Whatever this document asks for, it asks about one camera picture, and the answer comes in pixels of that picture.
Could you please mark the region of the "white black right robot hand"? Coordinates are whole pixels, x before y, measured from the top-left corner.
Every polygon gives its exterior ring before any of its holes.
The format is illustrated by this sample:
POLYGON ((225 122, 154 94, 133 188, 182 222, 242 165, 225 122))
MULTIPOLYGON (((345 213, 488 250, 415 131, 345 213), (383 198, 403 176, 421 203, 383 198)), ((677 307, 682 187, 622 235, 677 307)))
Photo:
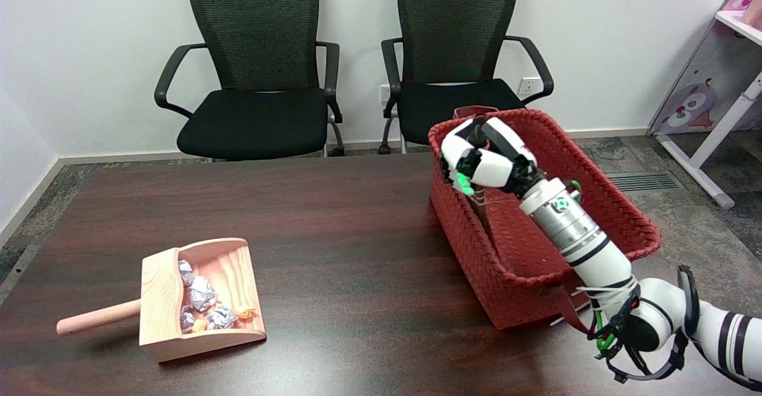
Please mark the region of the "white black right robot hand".
POLYGON ((522 138, 497 117, 466 120, 446 134, 440 152, 445 181, 469 197, 493 188, 522 198, 547 179, 522 138))

